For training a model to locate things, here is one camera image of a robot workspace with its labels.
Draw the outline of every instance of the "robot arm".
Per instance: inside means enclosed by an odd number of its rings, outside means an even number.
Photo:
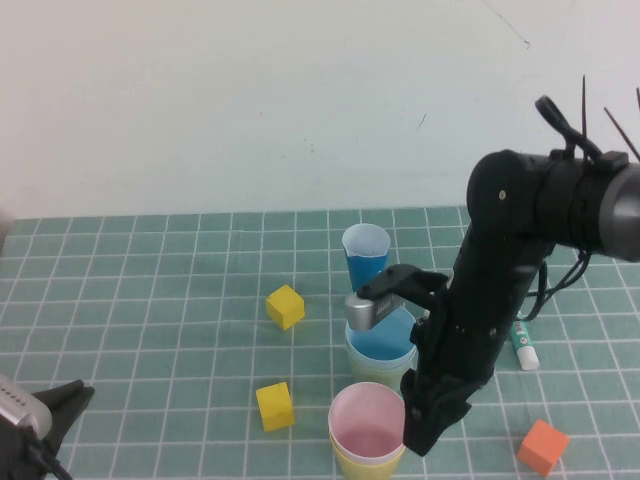
[[[493,375],[511,324],[556,244],[583,252],[578,275],[592,253],[640,260],[640,165],[621,152],[601,153],[547,97],[536,107],[567,146],[549,156],[505,150],[478,163],[467,189],[471,224],[452,276],[394,265],[347,300],[356,330],[372,328],[402,299],[429,311],[411,333],[417,369],[401,385],[404,443],[419,455],[466,415],[469,396]],[[574,158],[576,146],[583,160]],[[555,293],[541,283],[538,310]]]

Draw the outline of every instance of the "glue stick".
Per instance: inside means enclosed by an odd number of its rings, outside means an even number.
[[[535,370],[540,365],[536,349],[533,348],[533,342],[529,338],[529,332],[524,322],[520,319],[511,325],[511,341],[513,348],[516,349],[516,355],[520,360],[520,366],[523,370]]]

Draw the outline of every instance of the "green cutting mat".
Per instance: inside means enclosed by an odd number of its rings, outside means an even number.
[[[28,390],[97,393],[60,458],[84,478],[341,478],[331,398],[352,382],[343,230],[393,239],[392,262],[448,271],[464,209],[24,220],[0,260],[0,371]],[[551,280],[573,263],[551,258]],[[425,461],[395,478],[535,478],[515,451],[537,418],[571,436],[553,477],[640,479],[640,267],[596,258],[531,325],[541,360],[506,345],[497,375]],[[289,283],[307,317],[282,332],[264,298]],[[296,425],[262,431],[256,388],[287,381]]]

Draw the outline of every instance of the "orange block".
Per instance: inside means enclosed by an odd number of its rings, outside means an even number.
[[[567,445],[569,437],[542,420],[537,420],[524,437],[517,457],[522,463],[546,477],[558,463]]]

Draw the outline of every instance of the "stacked cups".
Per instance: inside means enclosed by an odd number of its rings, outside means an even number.
[[[404,453],[404,402],[379,383],[355,383],[329,409],[329,434],[347,480],[388,480]]]
[[[383,228],[360,223],[344,232],[342,245],[355,292],[385,268],[391,239]],[[402,375],[414,367],[416,358],[416,347],[409,341],[414,322],[413,315],[400,307],[366,332],[347,323],[347,353],[356,381],[400,389]]]

